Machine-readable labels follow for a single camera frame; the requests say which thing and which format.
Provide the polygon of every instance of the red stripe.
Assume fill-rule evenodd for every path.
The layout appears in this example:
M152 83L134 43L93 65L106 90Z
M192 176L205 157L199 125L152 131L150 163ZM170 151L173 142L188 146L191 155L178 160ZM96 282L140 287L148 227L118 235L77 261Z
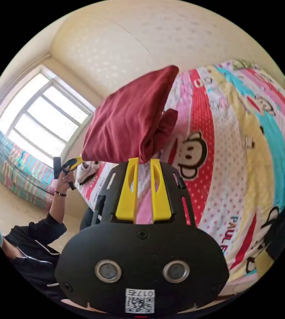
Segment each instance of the red stripe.
M254 229L255 229L255 224L256 224L256 214L254 214L252 223L249 227L248 233L246 234L246 237L243 241L243 244L240 248L240 250L238 251L237 255L236 255L236 260L235 262L232 264L232 266L230 267L230 270L232 268L234 268L235 266L237 266L239 263L242 262L245 253L247 252L247 250L250 247L250 244L252 242L252 238L253 238L253 233L254 233Z
M189 214L188 214L188 207L187 207L186 199L184 197L182 198L182 205L183 205L183 210L185 212L186 223L187 223L187 225L190 226L191 223L190 223L190 218L189 218Z
M102 173L102 171L103 171L105 165L106 165L105 163L104 163L104 164L101 164L100 167L99 167L99 170L97 171L96 175L94 176L93 181L87 182L87 183L84 185L84 188L85 188L85 187L88 187L88 189L86 190L86 198L87 198L87 200L90 199L90 195L91 195L91 193L92 193L92 191L93 191L93 189L94 189L94 187L95 187L97 181L99 180L100 175L101 175L101 173Z
M277 90L271 83L267 82L266 80L264 80L263 78L261 78L259 76L259 74L257 74L254 70L252 69L247 69L248 72L250 72L252 75L254 75L259 81L263 82L265 85L267 85L269 87L269 89L271 91L273 91L281 100L281 102L285 105L285 97L282 95L282 93Z
M213 173L215 151L213 119L206 88L204 85L197 88L194 84L195 81L199 79L200 76L197 70L192 70L190 72L190 80L193 84L190 133L201 131L203 139L207 142L208 156L205 163L199 168L197 178L194 181L185 181L191 195L196 226L199 225L207 202Z

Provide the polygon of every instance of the window pane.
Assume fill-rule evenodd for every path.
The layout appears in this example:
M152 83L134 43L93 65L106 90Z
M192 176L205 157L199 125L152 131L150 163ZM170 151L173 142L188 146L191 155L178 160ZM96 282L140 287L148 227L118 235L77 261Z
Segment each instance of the window pane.
M4 110L0 118L0 131L6 134L11 123L14 121L18 112L23 108L27 101L46 83L48 79L42 75L38 74L33 79L31 79L14 97L7 108Z
M20 148L25 150L26 152L30 153L32 156L40 160L41 162L47 164L50 167L53 167L53 159L50 159L46 155L44 155L42 152L37 150L35 147L33 147L31 144L29 144L26 140L21 138L15 131L11 131L9 134L9 139L14 142L16 145L18 145Z
M44 95L50 99L54 104L60 107L64 112L74 118L77 122L83 123L87 117L79 107L77 107L73 102L67 99L63 94L57 91L53 86L48 88Z
M23 114L15 128L32 143L52 156L60 156L65 144Z
M78 126L66 116L39 97L28 109L28 112L46 128L68 141Z

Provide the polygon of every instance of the bedspread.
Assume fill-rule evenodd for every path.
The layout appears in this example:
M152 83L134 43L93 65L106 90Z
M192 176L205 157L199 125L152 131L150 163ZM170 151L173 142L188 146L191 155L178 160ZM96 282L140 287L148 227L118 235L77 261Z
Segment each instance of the bedspread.
M179 170L196 226L220 245L230 271L226 289L239 278L251 285L263 237L285 206L285 90L259 66L229 60L179 73L169 108L178 120L160 160ZM115 165L102 164L91 182L77 186L92 209ZM137 223L145 224L149 163L140 165L139 178Z

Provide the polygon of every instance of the hand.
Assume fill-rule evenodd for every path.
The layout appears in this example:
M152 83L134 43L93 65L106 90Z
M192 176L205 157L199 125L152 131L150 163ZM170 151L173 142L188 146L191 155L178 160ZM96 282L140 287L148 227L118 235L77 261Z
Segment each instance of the hand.
M56 191L62 194L66 194L67 190L70 188L68 182L75 183L73 172L69 172L67 175L65 175L63 171L60 172L57 180Z

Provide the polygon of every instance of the black strap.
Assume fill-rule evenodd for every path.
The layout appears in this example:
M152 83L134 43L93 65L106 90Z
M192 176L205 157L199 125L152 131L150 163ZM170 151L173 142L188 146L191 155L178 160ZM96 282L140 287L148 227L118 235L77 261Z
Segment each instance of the black strap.
M55 190L55 193L58 194L59 196L62 196L62 197L66 197L67 196L66 194L62 194L62 193L58 192L57 190Z
M87 176L81 183L79 183L80 186L84 185L85 183L87 183L89 180L91 180L94 176L96 175L96 172Z

